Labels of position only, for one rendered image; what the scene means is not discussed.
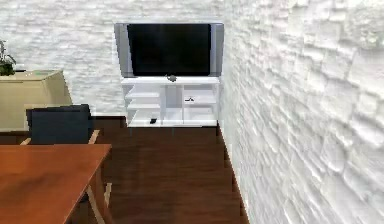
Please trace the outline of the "dark blue chair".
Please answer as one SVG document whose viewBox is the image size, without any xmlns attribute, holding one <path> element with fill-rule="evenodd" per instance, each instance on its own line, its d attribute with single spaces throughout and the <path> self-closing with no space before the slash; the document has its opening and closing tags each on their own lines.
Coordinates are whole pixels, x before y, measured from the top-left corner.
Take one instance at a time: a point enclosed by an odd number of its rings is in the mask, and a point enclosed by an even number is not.
<svg viewBox="0 0 384 224">
<path fill-rule="evenodd" d="M 100 133 L 88 104 L 27 109 L 26 116 L 29 136 L 21 145 L 95 144 Z"/>
</svg>

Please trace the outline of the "brown wooden table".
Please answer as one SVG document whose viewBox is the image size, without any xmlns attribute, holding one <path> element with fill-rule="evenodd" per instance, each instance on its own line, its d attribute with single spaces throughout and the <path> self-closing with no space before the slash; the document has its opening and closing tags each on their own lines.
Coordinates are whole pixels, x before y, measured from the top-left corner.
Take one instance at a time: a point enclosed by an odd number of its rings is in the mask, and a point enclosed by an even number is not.
<svg viewBox="0 0 384 224">
<path fill-rule="evenodd" d="M 84 194 L 105 224 L 101 166 L 109 144 L 0 145 L 0 224 L 65 224 Z"/>
</svg>

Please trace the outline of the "green house plant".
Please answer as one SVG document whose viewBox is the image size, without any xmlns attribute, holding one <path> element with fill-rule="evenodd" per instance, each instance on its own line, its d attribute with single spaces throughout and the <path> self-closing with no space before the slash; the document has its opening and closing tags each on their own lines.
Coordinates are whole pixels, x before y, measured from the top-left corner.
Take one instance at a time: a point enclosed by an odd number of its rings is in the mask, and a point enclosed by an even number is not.
<svg viewBox="0 0 384 224">
<path fill-rule="evenodd" d="M 13 66 L 16 60 L 6 53 L 5 40 L 0 40 L 0 76 L 10 76 L 15 74 Z"/>
</svg>

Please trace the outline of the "beige sideboard cabinet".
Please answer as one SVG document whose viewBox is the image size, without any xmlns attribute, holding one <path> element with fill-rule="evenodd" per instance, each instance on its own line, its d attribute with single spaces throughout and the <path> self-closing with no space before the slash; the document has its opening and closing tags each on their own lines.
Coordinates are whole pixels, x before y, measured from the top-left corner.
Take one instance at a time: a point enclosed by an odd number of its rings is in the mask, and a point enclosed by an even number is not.
<svg viewBox="0 0 384 224">
<path fill-rule="evenodd" d="M 62 70 L 0 76 L 0 132 L 27 131 L 27 109 L 71 104 Z"/>
</svg>

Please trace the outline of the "grey flat television set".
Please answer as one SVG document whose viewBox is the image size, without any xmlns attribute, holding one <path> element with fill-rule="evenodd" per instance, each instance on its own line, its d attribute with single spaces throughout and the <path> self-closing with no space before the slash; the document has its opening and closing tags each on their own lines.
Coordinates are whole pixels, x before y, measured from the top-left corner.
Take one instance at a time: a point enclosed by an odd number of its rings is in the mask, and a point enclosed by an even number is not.
<svg viewBox="0 0 384 224">
<path fill-rule="evenodd" d="M 131 22 L 114 25 L 121 76 L 218 77 L 224 25 L 219 22 Z"/>
</svg>

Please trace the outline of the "white television shelf unit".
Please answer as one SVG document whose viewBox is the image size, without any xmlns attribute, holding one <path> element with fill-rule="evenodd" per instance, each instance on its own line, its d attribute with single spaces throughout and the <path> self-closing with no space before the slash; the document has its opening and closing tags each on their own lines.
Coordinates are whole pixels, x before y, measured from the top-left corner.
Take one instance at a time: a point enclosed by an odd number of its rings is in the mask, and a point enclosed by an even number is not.
<svg viewBox="0 0 384 224">
<path fill-rule="evenodd" d="M 124 78 L 128 127 L 203 127 L 218 123 L 220 81 L 216 77 Z M 192 97 L 193 102 L 185 99 Z M 150 124 L 151 118 L 157 118 Z"/>
</svg>

